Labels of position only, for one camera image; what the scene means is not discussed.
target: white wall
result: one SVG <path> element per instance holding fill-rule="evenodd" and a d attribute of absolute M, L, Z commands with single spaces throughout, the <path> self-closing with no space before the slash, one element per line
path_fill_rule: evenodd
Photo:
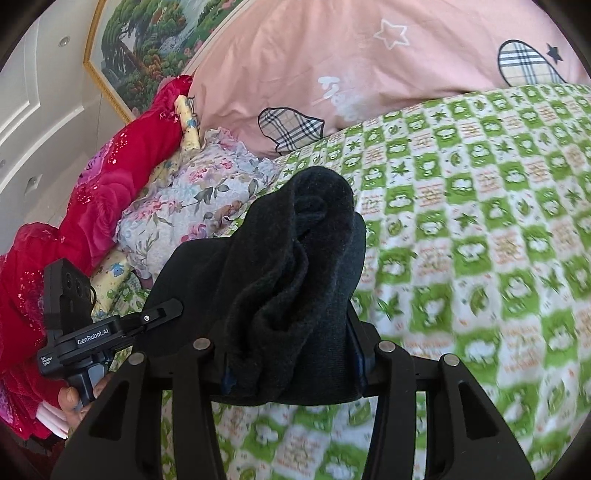
<path fill-rule="evenodd" d="M 57 0 L 0 72 L 0 253 L 23 223 L 60 220 L 88 158 L 123 126 L 82 65 L 95 8 Z"/>

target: white star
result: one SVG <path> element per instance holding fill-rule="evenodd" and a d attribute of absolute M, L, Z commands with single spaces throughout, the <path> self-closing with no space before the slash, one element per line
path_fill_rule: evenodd
<path fill-rule="evenodd" d="M 374 38 L 382 40 L 388 50 L 392 50 L 396 45 L 408 47 L 410 42 L 406 36 L 406 30 L 406 25 L 392 25 L 388 20 L 382 19 L 382 30 L 376 32 Z"/>

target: landscape painting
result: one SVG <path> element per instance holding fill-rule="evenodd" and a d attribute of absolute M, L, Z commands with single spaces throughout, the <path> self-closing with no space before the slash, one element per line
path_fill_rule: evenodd
<path fill-rule="evenodd" d="M 85 66 L 126 121 L 146 111 L 246 0 L 99 0 Z"/>

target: checkered pattern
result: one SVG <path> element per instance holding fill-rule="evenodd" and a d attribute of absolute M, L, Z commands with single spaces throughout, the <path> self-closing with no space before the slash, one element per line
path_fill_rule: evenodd
<path fill-rule="evenodd" d="M 272 188 L 313 165 L 347 179 L 367 225 L 360 318 L 413 355 L 459 355 L 538 478 L 591 409 L 590 100 L 538 85 L 426 102 L 282 157 Z M 361 480 L 375 408 L 214 405 L 228 478 Z"/>
<path fill-rule="evenodd" d="M 324 120 L 291 108 L 266 108 L 259 115 L 259 127 L 275 142 L 278 153 L 286 153 L 320 140 Z"/>
<path fill-rule="evenodd" d="M 499 49 L 499 70 L 511 86 L 565 83 L 554 67 L 534 48 L 518 40 Z"/>

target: red blanket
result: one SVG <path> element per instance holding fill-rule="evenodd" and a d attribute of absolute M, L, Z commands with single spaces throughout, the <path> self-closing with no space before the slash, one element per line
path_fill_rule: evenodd
<path fill-rule="evenodd" d="M 174 111 L 191 77 L 165 85 L 150 110 L 118 132 L 89 161 L 70 196 L 59 228 L 22 226 L 12 248 L 0 257 L 0 417 L 22 438 L 45 438 L 35 419 L 46 400 L 57 405 L 63 382 L 43 378 L 35 355 L 44 345 L 43 269 L 67 258 L 90 275 L 114 246 L 122 212 L 136 198 L 152 169 L 178 148 L 182 130 Z"/>

